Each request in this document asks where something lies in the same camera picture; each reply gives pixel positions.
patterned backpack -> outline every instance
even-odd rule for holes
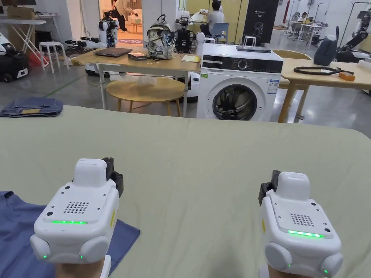
[[[173,33],[162,14],[147,32],[148,54],[155,60],[170,60],[175,50]]]

washing machine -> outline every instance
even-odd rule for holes
[[[268,122],[282,65],[263,48],[205,43],[197,118]]]

desk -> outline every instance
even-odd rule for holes
[[[303,41],[302,37],[303,37],[304,27],[312,28],[311,37],[310,37],[309,42],[308,42],[308,49],[311,46],[311,41],[313,39],[313,35],[314,35],[315,30],[316,29],[324,30],[324,29],[327,28],[327,26],[316,26],[316,25],[311,25],[311,24],[302,24],[302,27],[301,27],[301,30],[300,30],[300,35],[299,35],[299,38],[298,38],[298,40],[300,40],[300,41]]]
[[[371,141],[355,130],[77,106],[56,118],[0,118],[0,129],[0,188],[29,203],[47,204],[78,159],[115,158],[118,219],[141,234],[111,278],[257,278],[257,197],[274,169],[309,176],[311,198],[342,240],[336,278],[371,273]]]
[[[46,64],[48,64],[48,61],[40,54],[40,51],[31,41],[32,33],[35,31],[35,25],[42,25],[45,23],[46,23],[45,20],[0,19],[0,24],[9,24],[13,28],[13,30],[17,33],[17,35],[22,39],[22,41],[24,42],[22,48],[23,52],[25,52],[28,47],[33,52],[33,54],[35,54],[35,56],[40,60],[41,63],[46,62]],[[28,25],[29,27],[27,30],[27,34],[25,34],[18,25]]]
[[[60,35],[59,26],[58,26],[57,19],[56,19],[57,16],[59,16],[58,13],[46,13],[46,12],[41,13],[41,14],[35,13],[35,20],[52,19],[55,25],[55,29],[57,30],[59,41],[63,43],[62,36]],[[7,18],[8,18],[7,14],[0,14],[0,19],[7,19]]]
[[[355,81],[345,81],[341,79],[338,75],[306,75],[302,73],[294,72],[295,67],[311,67],[318,66],[313,64],[312,60],[302,60],[302,59],[289,59],[284,58],[283,68],[282,68],[282,77],[290,81],[288,87],[285,101],[279,116],[278,122],[283,123],[288,114],[290,102],[294,96],[296,88],[303,85],[313,85],[313,86],[323,86],[323,87],[339,87],[339,88],[350,88],[350,89],[359,89],[359,90],[369,90],[371,89],[371,72],[362,69],[353,63],[341,63],[341,62],[332,62],[329,67],[337,68],[340,67],[343,70],[348,70],[354,72]],[[301,115],[302,106],[299,107],[296,115]]]
[[[107,96],[105,92],[105,80],[104,71],[111,72],[131,72],[131,73],[144,73],[157,76],[175,76],[184,77],[184,103],[183,103],[183,117],[187,116],[187,94],[188,94],[188,81],[189,72],[199,72],[200,63],[182,62],[182,57],[178,54],[174,54],[174,58],[171,60],[161,60],[155,62],[150,59],[147,61],[133,61],[128,58],[127,55],[123,55],[118,58],[103,57],[94,55],[95,51],[100,49],[90,51],[83,55],[80,55],[71,60],[73,65],[80,66],[88,63],[97,64],[99,75],[101,79],[101,93],[103,109],[107,110]]]

orange object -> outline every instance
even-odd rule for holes
[[[347,73],[347,72],[339,73],[339,77],[341,79],[346,80],[346,81],[354,81],[355,80],[355,75],[351,75],[350,73]]]

washing machine dial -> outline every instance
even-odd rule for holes
[[[238,62],[238,68],[240,70],[245,70],[247,68],[247,61],[246,60],[240,60]]]

